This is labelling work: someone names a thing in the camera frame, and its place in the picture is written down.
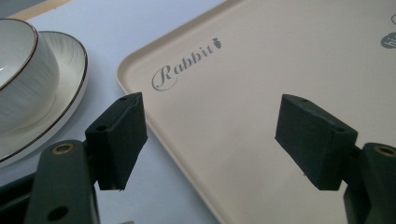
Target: saucer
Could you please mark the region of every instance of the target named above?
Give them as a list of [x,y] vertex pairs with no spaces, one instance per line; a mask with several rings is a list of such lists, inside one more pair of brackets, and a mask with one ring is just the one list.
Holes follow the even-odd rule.
[[50,111],[36,123],[0,134],[0,168],[33,152],[70,119],[87,87],[87,52],[73,36],[40,32],[52,49],[60,69],[56,98]]

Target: white table surface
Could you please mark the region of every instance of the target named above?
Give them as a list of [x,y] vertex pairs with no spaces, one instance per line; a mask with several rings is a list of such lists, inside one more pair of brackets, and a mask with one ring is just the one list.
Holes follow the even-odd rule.
[[[88,87],[69,121],[46,145],[85,139],[88,126],[124,93],[121,60],[221,0],[74,0],[30,19],[38,31],[70,34],[88,53]],[[0,186],[35,171],[39,153],[0,170]],[[97,190],[102,223],[217,223],[192,185],[148,130],[125,191]]]

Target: white bowl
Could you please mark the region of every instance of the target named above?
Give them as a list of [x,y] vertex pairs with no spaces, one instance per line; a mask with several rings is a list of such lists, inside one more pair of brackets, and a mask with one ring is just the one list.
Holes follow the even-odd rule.
[[58,63],[35,27],[0,19],[0,133],[43,118],[58,83]]

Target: beige tray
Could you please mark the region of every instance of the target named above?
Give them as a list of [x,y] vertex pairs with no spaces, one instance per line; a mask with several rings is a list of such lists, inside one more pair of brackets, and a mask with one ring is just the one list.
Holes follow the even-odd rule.
[[345,186],[318,191],[274,139],[281,95],[355,128],[358,147],[396,146],[395,8],[226,1],[126,57],[117,80],[143,92],[149,127],[220,222],[347,223]]

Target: rabbit logo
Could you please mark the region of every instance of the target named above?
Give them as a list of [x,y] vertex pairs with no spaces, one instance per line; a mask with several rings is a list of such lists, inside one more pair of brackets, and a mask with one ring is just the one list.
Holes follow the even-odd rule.
[[213,43],[205,47],[200,47],[191,53],[183,55],[175,64],[168,64],[160,68],[151,80],[152,88],[156,91],[167,91],[176,85],[178,76],[190,67],[195,66],[213,53],[221,49],[221,42],[218,38],[212,38]]
[[386,49],[396,49],[396,33],[391,33],[382,38],[382,47]]

